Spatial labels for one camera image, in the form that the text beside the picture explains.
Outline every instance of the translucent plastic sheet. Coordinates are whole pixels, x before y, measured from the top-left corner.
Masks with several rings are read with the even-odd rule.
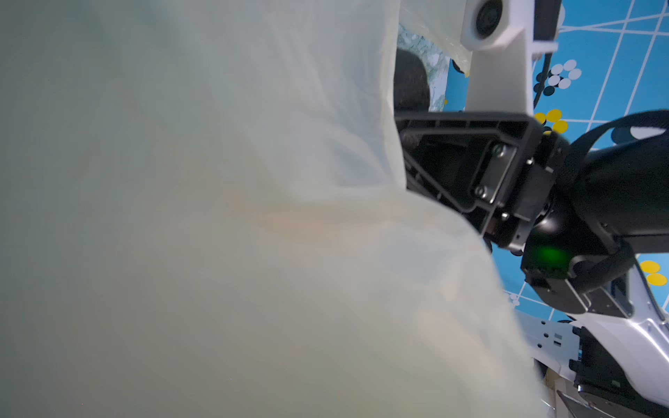
[[[404,189],[397,1],[6,9],[0,416],[538,416],[480,238]]]
[[[440,47],[467,75],[472,53],[460,43],[466,0],[402,0],[399,21]]]

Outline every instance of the green light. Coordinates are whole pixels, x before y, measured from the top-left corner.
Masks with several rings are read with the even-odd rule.
[[[569,267],[571,254],[554,247],[540,247],[537,248],[537,261],[547,267],[563,268]]]

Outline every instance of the black strap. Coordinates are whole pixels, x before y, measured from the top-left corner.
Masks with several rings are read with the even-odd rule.
[[[669,110],[651,110],[630,114],[581,135],[569,147],[569,155],[567,155],[563,169],[557,178],[557,185],[564,191],[571,188],[583,166],[585,156],[606,131],[612,128],[631,128],[633,126],[669,129]]]
[[[541,77],[539,77],[540,80],[537,80],[539,82],[539,88],[537,89],[538,92],[535,94],[535,101],[534,101],[534,106],[535,108],[537,107],[537,104],[539,104],[539,99],[541,98],[541,94],[543,93],[545,87],[546,87],[546,79],[548,78],[548,71],[551,69],[551,58],[553,57],[553,53],[549,52],[546,55],[544,55],[544,65],[543,65],[543,70],[541,70]]]
[[[625,274],[636,263],[636,256],[632,247],[622,241],[618,250],[578,274],[570,280],[571,285],[579,293],[585,294]]]

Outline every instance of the metal bracket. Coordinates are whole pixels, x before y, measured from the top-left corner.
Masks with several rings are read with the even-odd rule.
[[[517,312],[518,321],[530,355],[554,370],[558,375],[573,382],[576,372],[569,368],[569,361],[578,361],[580,338],[573,333],[570,324],[545,321]]]

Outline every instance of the black cable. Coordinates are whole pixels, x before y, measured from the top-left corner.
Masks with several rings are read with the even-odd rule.
[[[535,108],[537,107],[537,104],[539,103],[539,99],[541,98],[541,94],[543,93],[544,87],[546,86],[546,79],[548,78],[548,71],[551,69],[551,58],[553,57],[553,53],[549,52],[548,54],[544,55],[544,68],[541,71],[541,77],[539,80],[539,91],[537,91],[537,94],[535,96]]]

